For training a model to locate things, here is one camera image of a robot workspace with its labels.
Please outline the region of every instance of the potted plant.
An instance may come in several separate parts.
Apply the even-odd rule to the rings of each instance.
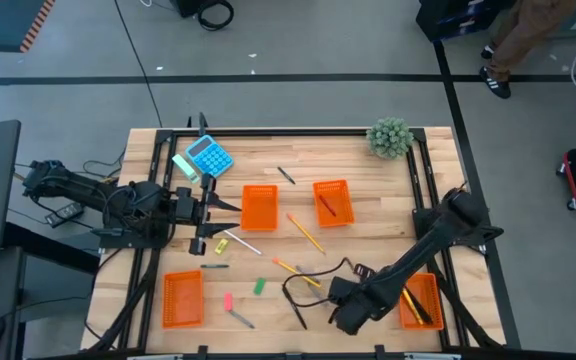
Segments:
[[[408,152],[413,134],[403,119],[388,117],[366,131],[373,154],[384,159],[396,159]]]

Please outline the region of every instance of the black shoe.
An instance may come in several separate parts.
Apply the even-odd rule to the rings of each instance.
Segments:
[[[484,60],[492,59],[492,56],[495,54],[495,50],[493,50],[490,45],[486,45],[486,47],[481,51],[481,57]]]
[[[488,76],[486,67],[482,67],[479,70],[479,76],[484,80],[486,86],[493,92],[493,94],[499,96],[502,99],[508,99],[510,97],[510,85],[508,81],[497,81]]]

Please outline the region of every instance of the orange plastic basket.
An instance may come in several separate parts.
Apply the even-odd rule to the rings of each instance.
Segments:
[[[200,270],[164,275],[163,328],[200,326],[204,322]]]
[[[277,230],[279,188],[277,185],[244,185],[241,228],[253,231]]]
[[[312,184],[312,188],[315,194],[315,211],[319,226],[342,226],[355,222],[346,180],[316,182]]]
[[[432,318],[432,324],[419,324],[410,311],[403,295],[399,297],[399,316],[401,327],[412,330],[441,330],[444,328],[441,316],[441,304],[439,303],[439,290],[435,281],[435,274],[417,273],[406,283],[408,290],[419,300],[428,315]]]

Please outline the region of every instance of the calculator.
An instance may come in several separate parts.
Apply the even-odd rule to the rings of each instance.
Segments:
[[[221,175],[232,166],[233,160],[215,139],[204,135],[186,149],[186,155],[204,174]]]

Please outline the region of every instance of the wooden tabletop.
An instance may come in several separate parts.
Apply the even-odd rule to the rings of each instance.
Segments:
[[[452,131],[448,127],[425,128],[430,158],[439,195],[463,182],[463,173]],[[156,129],[133,129],[130,133],[120,183],[147,180]],[[196,138],[182,138],[177,149],[185,149]],[[208,345],[216,353],[278,352],[372,352],[375,344],[386,351],[440,350],[436,331],[403,330],[399,310],[395,308],[379,322],[369,320],[357,336],[348,336],[328,324],[332,305],[302,310],[308,324],[304,330],[281,292],[281,283],[290,275],[272,262],[277,256],[307,271],[323,271],[336,266],[343,257],[374,269],[395,262],[414,244],[411,211],[414,199],[406,159],[386,161],[370,154],[362,136],[260,136],[219,137],[218,142],[235,160],[231,169],[218,178],[217,193],[222,200],[241,205],[242,186],[276,184],[279,186],[279,228],[274,232],[232,230],[263,252],[258,256],[231,241],[218,256],[214,249],[219,234],[207,241],[206,256],[188,254],[189,238],[194,228],[178,226],[171,243],[162,251],[155,299],[150,320],[149,353],[196,353],[199,345]],[[168,153],[162,150],[162,160]],[[430,204],[423,178],[421,156],[414,147],[426,204]],[[278,171],[281,166],[296,181],[289,183]],[[161,183],[165,166],[159,167]],[[178,169],[173,171],[171,189],[198,186]],[[320,228],[314,212],[312,183],[346,179],[352,198],[355,224]],[[326,250],[319,252],[292,224],[286,213],[293,214]],[[212,222],[239,222],[240,214],[213,211]],[[504,342],[495,297],[483,256],[466,248],[452,248],[453,262],[461,299],[488,334]],[[134,251],[123,250],[100,271],[88,314],[93,330],[102,333],[124,305]],[[162,279],[164,274],[199,269],[201,264],[227,263],[228,269],[204,269],[204,324],[201,327],[164,330],[162,328]],[[334,274],[355,279],[349,269]],[[267,280],[260,296],[253,293],[257,278]],[[333,274],[322,276],[324,293]],[[295,300],[315,301],[305,282],[289,285]],[[252,322],[251,330],[223,309],[224,293],[231,292],[234,309]],[[444,301],[447,327],[456,344],[452,311]],[[136,344],[141,309],[134,313],[130,344]],[[84,334],[82,347],[96,339]]]

